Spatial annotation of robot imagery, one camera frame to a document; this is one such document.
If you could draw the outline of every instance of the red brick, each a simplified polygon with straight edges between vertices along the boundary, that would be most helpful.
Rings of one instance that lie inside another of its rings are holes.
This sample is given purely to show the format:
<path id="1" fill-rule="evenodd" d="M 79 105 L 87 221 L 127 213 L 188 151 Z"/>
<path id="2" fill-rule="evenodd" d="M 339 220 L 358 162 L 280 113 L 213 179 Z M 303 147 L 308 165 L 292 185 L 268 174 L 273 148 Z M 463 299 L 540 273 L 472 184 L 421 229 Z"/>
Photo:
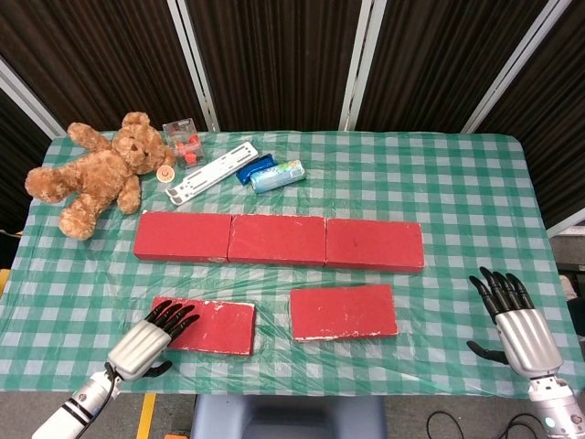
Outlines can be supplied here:
<path id="1" fill-rule="evenodd" d="M 328 219 L 326 248 L 326 267 L 406 273 L 424 268 L 415 222 Z"/>
<path id="2" fill-rule="evenodd" d="M 169 348 L 215 354 L 251 355 L 254 340 L 254 304 L 220 302 L 200 299 L 155 297 L 153 308 L 164 300 L 173 304 L 194 305 L 189 316 L 199 314 Z"/>
<path id="3" fill-rule="evenodd" d="M 325 262 L 324 218 L 235 215 L 228 259 L 230 262 L 322 267 Z"/>
<path id="4" fill-rule="evenodd" d="M 134 254 L 147 261 L 225 262 L 231 215 L 146 212 L 140 218 Z"/>
<path id="5" fill-rule="evenodd" d="M 291 290 L 291 320 L 297 341 L 398 334 L 390 285 Z"/>

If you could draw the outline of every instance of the table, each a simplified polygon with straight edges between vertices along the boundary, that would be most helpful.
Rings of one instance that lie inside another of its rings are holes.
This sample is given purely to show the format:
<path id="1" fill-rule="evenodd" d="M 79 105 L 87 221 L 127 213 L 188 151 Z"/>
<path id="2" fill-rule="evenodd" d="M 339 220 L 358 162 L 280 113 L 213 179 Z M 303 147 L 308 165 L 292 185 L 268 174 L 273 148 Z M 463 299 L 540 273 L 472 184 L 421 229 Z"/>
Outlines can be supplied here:
<path id="1" fill-rule="evenodd" d="M 420 222 L 426 268 L 392 274 L 283 266 L 139 262 L 132 253 L 139 214 L 112 207 L 90 241 L 57 228 L 63 203 L 31 205 L 9 285 L 0 302 L 0 390 L 72 391 L 147 312 L 156 295 L 253 302 L 254 355 L 167 352 L 163 377 L 130 391 L 264 394 L 497 394 L 526 396 L 527 381 L 477 358 L 468 339 L 498 347 L 467 281 L 485 265 L 525 281 L 547 318 L 565 364 L 559 375 L 585 386 L 585 367 L 537 207 L 522 148 L 490 134 L 202 134 L 217 157 L 244 141 L 277 161 L 300 159 L 308 178 L 262 196 L 235 177 L 180 208 L 153 175 L 141 209 L 320 215 Z M 69 139 L 46 165 L 82 150 Z M 395 338 L 292 341 L 291 288 L 390 283 Z"/>

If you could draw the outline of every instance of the brown curtain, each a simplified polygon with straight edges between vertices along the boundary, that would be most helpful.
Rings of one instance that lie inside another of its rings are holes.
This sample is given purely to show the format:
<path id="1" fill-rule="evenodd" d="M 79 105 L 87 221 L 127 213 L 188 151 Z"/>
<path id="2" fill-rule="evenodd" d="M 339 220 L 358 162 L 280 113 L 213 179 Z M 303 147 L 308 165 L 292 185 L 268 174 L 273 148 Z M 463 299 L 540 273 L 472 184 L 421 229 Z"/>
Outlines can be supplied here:
<path id="1" fill-rule="evenodd" d="M 388 0 L 356 129 L 460 132 L 545 0 Z"/>
<path id="2" fill-rule="evenodd" d="M 547 227 L 585 208 L 585 2 L 572 2 L 477 130 L 515 136 Z"/>
<path id="3" fill-rule="evenodd" d="M 146 111 L 207 130 L 164 0 L 2 0 L 0 28 L 0 53 L 64 127 Z"/>
<path id="4" fill-rule="evenodd" d="M 222 131 L 336 130 L 359 0 L 189 0 Z"/>
<path id="5" fill-rule="evenodd" d="M 0 229 L 23 229 L 31 197 L 25 191 L 29 169 L 40 166 L 50 139 L 0 91 Z"/>

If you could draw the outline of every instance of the floor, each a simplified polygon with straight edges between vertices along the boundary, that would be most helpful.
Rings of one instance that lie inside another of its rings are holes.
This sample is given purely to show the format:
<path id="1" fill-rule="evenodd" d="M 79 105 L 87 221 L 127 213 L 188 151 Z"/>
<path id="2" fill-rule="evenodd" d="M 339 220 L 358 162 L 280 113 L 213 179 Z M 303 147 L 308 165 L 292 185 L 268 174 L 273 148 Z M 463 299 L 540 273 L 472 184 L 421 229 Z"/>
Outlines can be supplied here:
<path id="1" fill-rule="evenodd" d="M 558 237 L 551 240 L 551 245 L 558 262 L 585 263 L 584 237 Z M 0 393 L 0 437 L 29 438 L 68 397 L 67 393 Z M 143 400 L 141 394 L 122 394 L 104 411 L 83 436 L 84 439 L 137 438 Z M 166 434 L 172 432 L 188 432 L 194 403 L 193 395 L 157 395 L 148 437 L 164 439 Z M 583 393 L 580 405 L 585 407 Z M 388 438 L 427 438 L 427 417 L 436 410 L 451 413 L 461 424 L 465 439 L 498 438 L 514 415 L 533 412 L 527 400 L 467 396 L 387 397 Z M 431 437 L 456 439 L 460 436 L 451 421 L 438 417 L 431 423 Z M 534 436 L 518 427 L 508 437 L 524 439 Z M 545 436 L 538 432 L 538 437 Z"/>

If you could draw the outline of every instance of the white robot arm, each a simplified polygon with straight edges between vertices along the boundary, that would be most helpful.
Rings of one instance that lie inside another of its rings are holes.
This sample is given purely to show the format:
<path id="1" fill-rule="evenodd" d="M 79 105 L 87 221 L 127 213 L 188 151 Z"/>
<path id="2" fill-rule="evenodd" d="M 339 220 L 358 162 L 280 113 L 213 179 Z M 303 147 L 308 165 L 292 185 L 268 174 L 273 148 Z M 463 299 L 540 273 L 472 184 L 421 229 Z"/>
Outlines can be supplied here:
<path id="1" fill-rule="evenodd" d="M 480 268 L 489 288 L 470 276 L 495 323 L 504 351 L 488 350 L 474 341 L 467 346 L 483 359 L 510 367 L 530 379 L 528 397 L 550 438 L 585 438 L 585 417 L 573 391 L 555 376 L 563 359 L 547 321 L 538 312 L 528 291 L 513 274 L 503 276 Z"/>
<path id="2" fill-rule="evenodd" d="M 33 434 L 33 439 L 77 439 L 89 428 L 110 399 L 120 393 L 123 380 L 158 377 L 171 368 L 165 361 L 152 365 L 175 338 L 199 316 L 186 317 L 192 305 L 171 305 L 167 300 L 138 322 L 108 354 L 106 370 L 94 373 L 63 405 Z"/>

